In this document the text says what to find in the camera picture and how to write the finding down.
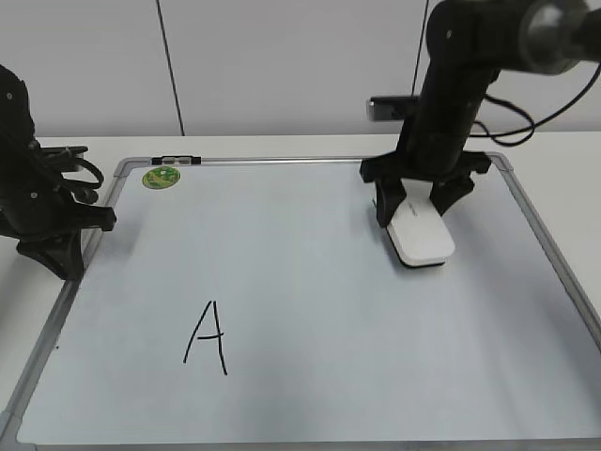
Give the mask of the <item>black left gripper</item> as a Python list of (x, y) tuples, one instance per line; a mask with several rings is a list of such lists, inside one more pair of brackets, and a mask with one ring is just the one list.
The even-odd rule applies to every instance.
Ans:
[(17, 252), (35, 260), (64, 281), (79, 279), (85, 271), (81, 235), (85, 229), (112, 231), (116, 214), (111, 207), (69, 204), (48, 225), (16, 231)]

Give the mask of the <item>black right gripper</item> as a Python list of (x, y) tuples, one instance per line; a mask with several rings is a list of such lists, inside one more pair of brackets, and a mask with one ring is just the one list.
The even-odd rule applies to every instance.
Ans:
[(418, 163), (401, 152), (390, 152), (362, 160), (359, 173), (364, 183), (375, 183), (377, 221), (388, 226), (398, 207), (407, 198), (401, 179), (435, 183), (429, 200), (440, 216), (457, 201), (470, 194), (474, 182), (470, 175), (485, 174), (492, 164), (484, 152), (462, 151), (449, 168), (438, 166), (438, 161)]

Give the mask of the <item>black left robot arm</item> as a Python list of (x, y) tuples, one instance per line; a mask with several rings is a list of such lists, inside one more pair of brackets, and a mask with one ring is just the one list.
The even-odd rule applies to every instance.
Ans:
[(99, 207), (104, 175), (83, 154), (86, 146), (44, 148), (25, 82), (1, 68), (1, 235), (58, 278), (85, 271), (82, 232), (111, 231), (116, 214)]

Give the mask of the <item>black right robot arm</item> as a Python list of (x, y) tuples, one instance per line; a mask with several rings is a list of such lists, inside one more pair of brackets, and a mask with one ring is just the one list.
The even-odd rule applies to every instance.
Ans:
[(438, 214), (474, 189), (491, 161), (464, 146), (502, 71), (545, 76), (600, 60), (600, 11), (584, 1), (442, 1), (425, 29), (429, 65), (417, 96), (370, 99), (375, 120), (403, 123), (394, 151), (362, 161), (376, 187), (378, 224), (407, 197), (404, 180), (429, 182)]

